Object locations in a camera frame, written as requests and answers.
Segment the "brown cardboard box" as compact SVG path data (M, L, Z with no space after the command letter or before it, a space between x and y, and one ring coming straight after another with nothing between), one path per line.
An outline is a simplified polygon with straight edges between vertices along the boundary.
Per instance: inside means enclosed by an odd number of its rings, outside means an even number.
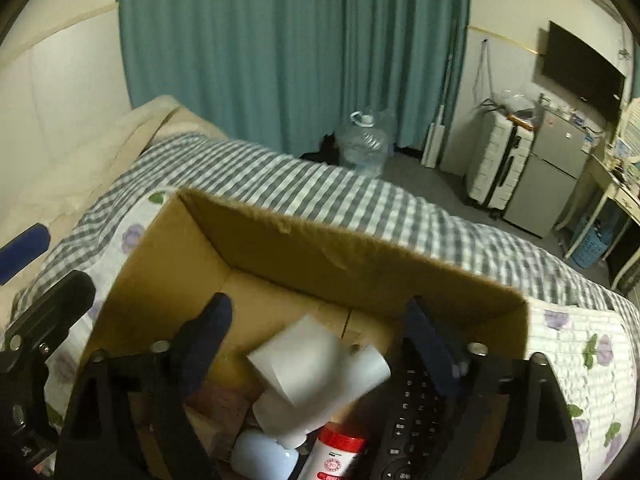
M515 292L358 232L195 191L96 319L64 479L529 479L539 405Z

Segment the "white floral quilt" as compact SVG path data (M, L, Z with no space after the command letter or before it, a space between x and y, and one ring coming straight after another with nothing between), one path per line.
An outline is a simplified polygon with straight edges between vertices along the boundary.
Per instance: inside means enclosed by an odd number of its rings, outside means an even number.
M286 326L310 315L350 344L385 351L405 302L419 295L450 328L485 336L504 356L548 356L579 419L586 478L604 469L606 430L619 424L625 440L634 422L637 341L619 314L548 304L371 234L161 190L74 270L90 276L96 299L49 361L46 398L58 412L88 352L140 350L175 333L215 292L234 312L208 378L248 402L265 388L248 355Z

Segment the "grey checked bed sheet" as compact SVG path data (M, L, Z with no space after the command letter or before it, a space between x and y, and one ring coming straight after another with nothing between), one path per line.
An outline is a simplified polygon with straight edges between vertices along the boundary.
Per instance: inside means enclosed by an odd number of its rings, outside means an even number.
M631 301L587 280L527 240L456 217L398 186L352 170L201 133L180 134L142 154L14 296L13 315L20 315L71 270L93 263L134 205L164 188L197 188L280 214L371 234L548 304L611 310L622 317L631 340L639 339L639 310Z

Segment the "white handheld device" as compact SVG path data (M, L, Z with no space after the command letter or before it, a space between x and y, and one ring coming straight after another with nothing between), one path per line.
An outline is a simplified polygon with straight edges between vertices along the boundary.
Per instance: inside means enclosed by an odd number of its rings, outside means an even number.
M288 450L302 446L307 434L390 378L390 367L375 347L352 351L310 315L281 330L248 360L266 385L253 404L256 422Z

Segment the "white flat mop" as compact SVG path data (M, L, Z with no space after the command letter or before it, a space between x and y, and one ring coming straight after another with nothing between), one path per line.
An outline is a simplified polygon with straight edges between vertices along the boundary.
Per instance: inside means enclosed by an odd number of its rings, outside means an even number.
M421 158L421 165L425 168L434 168L437 155L435 154L436 146L439 144L437 140L438 136L442 133L442 118L444 118L444 111L446 107L446 97L449 87L449 79L451 72L452 55L448 55L447 65L445 70L444 81L442 82L442 92L440 92L440 100L435 118L430 123L427 130L427 137Z

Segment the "clear water jug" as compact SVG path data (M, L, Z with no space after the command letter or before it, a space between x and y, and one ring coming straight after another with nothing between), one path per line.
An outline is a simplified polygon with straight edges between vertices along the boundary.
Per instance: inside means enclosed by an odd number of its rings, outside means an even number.
M335 133L340 166L366 177L382 177L393 155L396 129L391 110L355 110Z

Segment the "silver mini fridge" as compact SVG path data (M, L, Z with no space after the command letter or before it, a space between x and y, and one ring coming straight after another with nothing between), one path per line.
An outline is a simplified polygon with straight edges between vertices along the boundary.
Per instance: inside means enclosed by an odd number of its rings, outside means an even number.
M559 220L584 170L592 142L584 128L546 110L503 219L536 237Z

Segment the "white dressing table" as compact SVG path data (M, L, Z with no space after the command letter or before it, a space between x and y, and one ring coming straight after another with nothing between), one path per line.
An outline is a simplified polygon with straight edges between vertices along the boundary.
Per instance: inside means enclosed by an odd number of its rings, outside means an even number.
M620 180L620 174L616 174L614 170L608 168L600 157L590 155L570 199L568 211L555 226L557 231L564 229L572 220L576 214L577 206L585 196L589 196L589 189L592 186L597 190L597 193L578 220L578 225L570 237L570 242L563 255L565 260L572 261L570 256L585 237L590 226L593 225L594 220L601 214L610 214L616 220L616 231L612 245L597 262L606 262L623 241L629 229L632 226L639 226L638 196L634 195L628 184Z

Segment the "blue laundry basket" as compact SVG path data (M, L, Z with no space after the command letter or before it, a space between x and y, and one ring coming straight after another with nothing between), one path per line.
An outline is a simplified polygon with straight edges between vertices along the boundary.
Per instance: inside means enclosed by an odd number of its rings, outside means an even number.
M616 220L610 214L601 214L590 226L585 237L570 258L582 269L593 266L610 248L616 231Z

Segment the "white bottle red label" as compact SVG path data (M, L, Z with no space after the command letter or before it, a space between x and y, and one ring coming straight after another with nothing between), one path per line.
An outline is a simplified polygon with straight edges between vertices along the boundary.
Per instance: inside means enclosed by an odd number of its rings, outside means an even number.
M328 422L321 428L298 478L347 479L365 447L365 438L352 436L342 426Z

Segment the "white suitcase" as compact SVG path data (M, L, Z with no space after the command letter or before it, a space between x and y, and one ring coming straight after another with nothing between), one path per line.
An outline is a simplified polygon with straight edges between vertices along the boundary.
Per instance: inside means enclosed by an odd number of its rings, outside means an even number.
M533 126L498 110L482 119L464 176L468 200L502 214L515 191L535 140Z

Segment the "light blue earbuds case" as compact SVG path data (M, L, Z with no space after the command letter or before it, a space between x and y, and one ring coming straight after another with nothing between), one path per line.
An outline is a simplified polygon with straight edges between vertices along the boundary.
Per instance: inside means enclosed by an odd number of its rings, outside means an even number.
M284 448L259 430L247 429L235 441L230 466L247 479L288 480L298 458L296 450Z

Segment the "black wall television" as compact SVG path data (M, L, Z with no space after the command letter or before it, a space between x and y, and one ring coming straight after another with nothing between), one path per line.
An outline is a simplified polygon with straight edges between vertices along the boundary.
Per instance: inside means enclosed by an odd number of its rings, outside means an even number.
M549 22L541 73L589 104L607 122L620 118L626 77L597 50L555 22Z

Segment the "black remote control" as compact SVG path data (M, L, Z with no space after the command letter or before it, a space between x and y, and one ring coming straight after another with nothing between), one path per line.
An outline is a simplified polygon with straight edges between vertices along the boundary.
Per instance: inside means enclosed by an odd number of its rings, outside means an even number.
M386 419L369 477L422 479L436 455L446 414L441 396L414 344L401 341L383 400Z

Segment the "green curtain left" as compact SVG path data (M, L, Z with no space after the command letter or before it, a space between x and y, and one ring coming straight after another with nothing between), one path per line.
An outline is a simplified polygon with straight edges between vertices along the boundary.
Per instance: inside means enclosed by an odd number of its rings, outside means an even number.
M313 151L356 110L401 146L450 117L470 0L117 0L130 100L173 96L235 139Z

